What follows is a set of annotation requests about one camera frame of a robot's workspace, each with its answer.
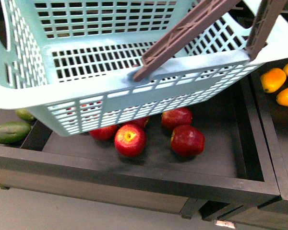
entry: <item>brown plastic handle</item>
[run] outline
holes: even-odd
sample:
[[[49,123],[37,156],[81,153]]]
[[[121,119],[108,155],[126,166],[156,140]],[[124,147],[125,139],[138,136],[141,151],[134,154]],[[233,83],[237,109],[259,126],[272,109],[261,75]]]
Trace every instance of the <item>brown plastic handle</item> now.
[[[143,67],[133,76],[140,81],[183,49],[240,0],[202,0],[142,56]]]
[[[250,61],[255,60],[259,52],[264,48],[265,42],[286,2],[287,0],[261,1],[245,47],[250,56]]]

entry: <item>apple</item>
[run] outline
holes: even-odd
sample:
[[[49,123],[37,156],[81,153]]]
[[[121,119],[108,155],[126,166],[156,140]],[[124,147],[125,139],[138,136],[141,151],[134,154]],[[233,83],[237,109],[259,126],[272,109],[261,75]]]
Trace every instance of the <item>apple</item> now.
[[[127,124],[134,124],[134,125],[137,125],[138,127],[140,127],[141,129],[144,129],[145,128],[145,125],[147,124],[149,120],[149,117],[146,116],[146,117],[141,117],[139,119],[135,119],[135,120],[132,120],[132,121],[127,121],[127,122],[124,122],[122,123],[122,125],[127,125]]]
[[[88,133],[96,140],[110,140],[118,128],[118,125],[102,127],[89,131]]]
[[[166,111],[161,118],[161,124],[170,131],[180,125],[190,125],[191,121],[192,112],[187,107]]]
[[[195,127],[181,125],[174,128],[171,138],[171,148],[182,157],[192,157],[203,152],[204,135]]]
[[[145,132],[134,124],[122,126],[114,137],[114,146],[125,157],[136,157],[146,144]]]

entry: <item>gray floor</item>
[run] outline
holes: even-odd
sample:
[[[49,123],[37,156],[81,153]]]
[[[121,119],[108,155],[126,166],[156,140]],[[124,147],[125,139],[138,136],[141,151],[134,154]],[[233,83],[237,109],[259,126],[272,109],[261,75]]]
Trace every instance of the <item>gray floor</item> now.
[[[0,230],[226,230],[199,217],[11,188],[0,190]],[[239,230],[263,230],[237,224]]]

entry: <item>dark wooden display stand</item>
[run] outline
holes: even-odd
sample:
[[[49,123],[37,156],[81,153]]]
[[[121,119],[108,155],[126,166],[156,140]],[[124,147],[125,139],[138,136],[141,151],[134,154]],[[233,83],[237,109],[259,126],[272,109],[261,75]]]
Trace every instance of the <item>dark wooden display stand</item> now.
[[[206,136],[202,155],[176,156],[160,115],[146,128],[147,147],[121,157],[113,141],[59,137],[36,122],[20,146],[0,145],[0,186],[147,208],[191,217],[206,201],[257,207],[279,196],[248,79],[190,106]],[[13,120],[0,110],[0,123]]]

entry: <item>light blue plastic basket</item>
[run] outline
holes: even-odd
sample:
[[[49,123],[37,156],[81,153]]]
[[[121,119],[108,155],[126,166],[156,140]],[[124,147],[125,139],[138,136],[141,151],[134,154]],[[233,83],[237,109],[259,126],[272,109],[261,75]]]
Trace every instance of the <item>light blue plastic basket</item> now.
[[[244,1],[256,13],[259,0]],[[195,0],[2,0],[0,108],[27,108],[61,136],[208,100],[262,64],[288,58],[279,16],[249,62],[250,29],[226,13],[141,82],[141,55]]]

